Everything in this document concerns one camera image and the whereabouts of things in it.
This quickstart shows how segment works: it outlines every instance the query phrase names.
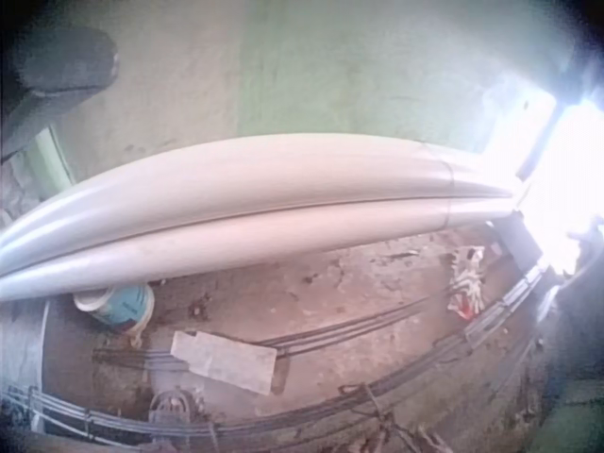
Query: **concrete floor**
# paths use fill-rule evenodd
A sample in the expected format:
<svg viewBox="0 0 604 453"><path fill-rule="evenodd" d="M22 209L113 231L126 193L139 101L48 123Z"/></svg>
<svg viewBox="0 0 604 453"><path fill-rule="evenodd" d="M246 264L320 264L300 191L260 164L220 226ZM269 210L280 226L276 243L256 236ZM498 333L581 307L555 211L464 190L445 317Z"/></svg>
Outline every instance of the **concrete floor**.
<svg viewBox="0 0 604 453"><path fill-rule="evenodd" d="M143 347L169 350L175 330L203 330L261 341L357 319L434 294L451 275L443 258L459 245L487 247L484 262L497 255L487 226L458 228L375 245L313 254L280 263L251 266L203 276L176 278L156 287L156 310L143 336ZM417 257L399 259L418 250ZM511 260L487 276L484 298L498 299L520 278ZM203 319L190 307L203 302ZM203 398L216 422L241 420L319 403L339 388L392 373L432 348L435 341L464 327L440 297L419 315L343 344L277 362L286 367L280 392L261 396L190 373L136 372L100 363L94 371L94 406L133 414L142 394L179 386ZM120 338L101 334L97 346L120 347Z"/></svg>

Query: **bright light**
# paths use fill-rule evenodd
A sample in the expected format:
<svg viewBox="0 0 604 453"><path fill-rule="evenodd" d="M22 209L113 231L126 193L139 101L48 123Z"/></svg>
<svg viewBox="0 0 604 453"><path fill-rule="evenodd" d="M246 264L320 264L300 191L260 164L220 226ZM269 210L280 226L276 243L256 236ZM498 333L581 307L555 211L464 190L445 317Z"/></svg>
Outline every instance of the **bright light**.
<svg viewBox="0 0 604 453"><path fill-rule="evenodd" d="M485 164L515 175L544 129L556 100L548 92L530 90L506 115L501 116L482 153Z"/></svg>
<svg viewBox="0 0 604 453"><path fill-rule="evenodd" d="M543 154L520 209L557 272L575 271L583 232L604 213L604 114L591 103L568 108Z"/></svg>

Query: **black object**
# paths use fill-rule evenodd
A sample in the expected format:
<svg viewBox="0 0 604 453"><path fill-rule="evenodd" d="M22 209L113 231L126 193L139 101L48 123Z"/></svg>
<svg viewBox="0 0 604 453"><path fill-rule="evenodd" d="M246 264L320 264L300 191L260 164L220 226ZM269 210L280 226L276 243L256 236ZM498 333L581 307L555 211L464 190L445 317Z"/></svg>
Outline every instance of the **black object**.
<svg viewBox="0 0 604 453"><path fill-rule="evenodd" d="M37 30L15 40L2 65L2 162L54 117L111 85L117 47L87 27Z"/></svg>

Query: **pvc pipe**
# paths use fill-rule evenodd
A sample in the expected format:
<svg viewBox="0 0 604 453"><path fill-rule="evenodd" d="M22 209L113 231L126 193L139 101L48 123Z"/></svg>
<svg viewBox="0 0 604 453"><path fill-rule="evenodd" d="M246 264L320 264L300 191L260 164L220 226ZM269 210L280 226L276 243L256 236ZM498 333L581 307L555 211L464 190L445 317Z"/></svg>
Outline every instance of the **pvc pipe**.
<svg viewBox="0 0 604 453"><path fill-rule="evenodd" d="M510 199L415 199L282 210L98 245L0 278L0 301L216 271L508 215Z"/></svg>
<svg viewBox="0 0 604 453"><path fill-rule="evenodd" d="M418 197L512 196L515 181L440 146L292 134L163 153L77 184L0 235L0 276L101 243L243 214Z"/></svg>

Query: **debris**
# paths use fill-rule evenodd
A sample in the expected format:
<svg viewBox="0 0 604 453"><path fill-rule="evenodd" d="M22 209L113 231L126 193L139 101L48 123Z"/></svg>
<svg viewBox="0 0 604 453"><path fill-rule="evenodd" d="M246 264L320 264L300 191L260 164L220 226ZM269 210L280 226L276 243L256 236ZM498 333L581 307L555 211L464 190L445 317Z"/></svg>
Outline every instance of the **debris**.
<svg viewBox="0 0 604 453"><path fill-rule="evenodd" d="M189 371L257 394L271 393L277 350L197 332L175 332L172 355L189 364Z"/></svg>
<svg viewBox="0 0 604 453"><path fill-rule="evenodd" d="M452 255L453 277L450 283L453 294L447 308L469 321L484 310L479 271L484 247L458 247Z"/></svg>
<svg viewBox="0 0 604 453"><path fill-rule="evenodd" d="M422 453L453 453L451 447L441 436L435 432L428 432L421 426L415 431L413 437Z"/></svg>

